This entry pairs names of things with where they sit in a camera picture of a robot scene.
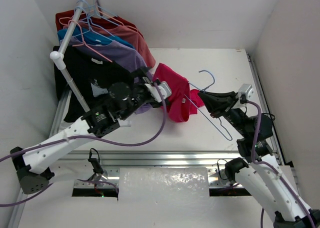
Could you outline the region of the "pink t shirt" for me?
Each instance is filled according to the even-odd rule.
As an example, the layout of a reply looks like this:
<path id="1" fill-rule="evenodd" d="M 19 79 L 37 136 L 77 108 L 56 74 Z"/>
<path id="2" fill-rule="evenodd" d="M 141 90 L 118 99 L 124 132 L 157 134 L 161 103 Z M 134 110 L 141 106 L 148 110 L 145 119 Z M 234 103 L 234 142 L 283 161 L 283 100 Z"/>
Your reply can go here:
<path id="1" fill-rule="evenodd" d="M 198 96 L 198 89 L 190 89 L 187 78 L 175 72 L 169 66 L 158 64 L 153 80 L 165 81 L 172 94 L 168 98 L 167 113 L 169 118 L 178 123 L 187 122 L 190 115 L 197 114 L 198 108 L 204 106 Z"/>

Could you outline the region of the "blue wire hanger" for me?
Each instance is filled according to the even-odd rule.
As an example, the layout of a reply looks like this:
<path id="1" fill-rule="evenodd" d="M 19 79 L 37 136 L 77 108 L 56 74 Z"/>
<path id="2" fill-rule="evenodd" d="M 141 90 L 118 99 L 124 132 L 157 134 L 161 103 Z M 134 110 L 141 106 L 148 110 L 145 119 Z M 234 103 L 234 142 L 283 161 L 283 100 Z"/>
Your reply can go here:
<path id="1" fill-rule="evenodd" d="M 216 118 L 214 116 L 214 106 L 215 104 L 217 104 L 217 100 L 216 98 L 212 98 L 210 97 L 210 94 L 209 93 L 206 93 L 206 90 L 211 87 L 212 85 L 215 84 L 216 80 L 215 80 L 215 77 L 214 75 L 212 74 L 212 72 L 208 71 L 208 70 L 201 70 L 199 71 L 199 73 L 202 73 L 202 72 L 206 72 L 208 74 L 210 74 L 210 76 L 212 77 L 212 80 L 213 82 L 208 85 L 207 87 L 203 88 L 203 89 L 199 89 L 199 92 L 198 92 L 198 96 L 200 97 L 200 99 L 203 101 L 205 107 L 207 108 L 207 111 L 210 113 L 210 116 L 213 117 L 213 118 Z M 197 90 L 198 90 L 198 87 L 195 86 L 194 84 L 192 84 L 191 82 L 189 82 L 189 84 L 193 87 L 195 87 Z M 200 113 L 207 119 L 207 121 L 227 140 L 227 141 L 233 141 L 233 137 L 231 136 L 230 132 L 222 125 L 222 121 L 221 121 L 221 118 L 220 116 L 218 117 L 218 120 L 220 121 L 220 126 L 227 132 L 228 136 L 227 137 L 206 115 L 205 113 L 200 110 L 199 106 L 195 104 L 194 101 L 191 100 L 191 98 L 189 98 L 187 95 L 185 95 L 185 97 L 191 102 L 192 105 L 194 105 L 196 107 L 196 109 L 198 111 L 200 111 Z"/>

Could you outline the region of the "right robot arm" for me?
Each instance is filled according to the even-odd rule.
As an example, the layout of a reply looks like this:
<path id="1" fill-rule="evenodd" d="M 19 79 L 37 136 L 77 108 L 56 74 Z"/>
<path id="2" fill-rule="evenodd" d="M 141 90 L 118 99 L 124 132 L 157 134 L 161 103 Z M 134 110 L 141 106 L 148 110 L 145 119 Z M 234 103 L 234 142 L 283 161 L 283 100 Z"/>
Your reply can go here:
<path id="1" fill-rule="evenodd" d="M 227 179 L 250 193 L 274 227 L 319 227 L 320 211 L 299 196 L 267 143 L 273 121 L 260 106 L 241 92 L 200 91 L 198 96 L 211 117 L 223 117 L 242 136 L 237 140 L 240 157 L 224 165 Z"/>

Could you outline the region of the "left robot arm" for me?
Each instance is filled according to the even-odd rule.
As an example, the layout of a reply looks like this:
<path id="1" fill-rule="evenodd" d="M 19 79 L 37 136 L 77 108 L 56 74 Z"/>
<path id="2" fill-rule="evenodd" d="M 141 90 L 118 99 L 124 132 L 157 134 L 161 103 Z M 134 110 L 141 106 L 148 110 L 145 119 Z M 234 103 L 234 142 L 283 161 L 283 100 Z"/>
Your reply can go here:
<path id="1" fill-rule="evenodd" d="M 147 68 L 131 73 L 128 79 L 103 82 L 106 94 L 73 124 L 49 139 L 29 148 L 15 147 L 10 151 L 19 184 L 25 194 L 41 192 L 52 183 L 80 179 L 96 182 L 104 173 L 98 159 L 90 156 L 80 162 L 59 165 L 58 160 L 91 141 L 103 141 L 104 136 L 122 127 L 144 104 L 166 105 L 172 89 L 166 81 L 151 80 Z"/>

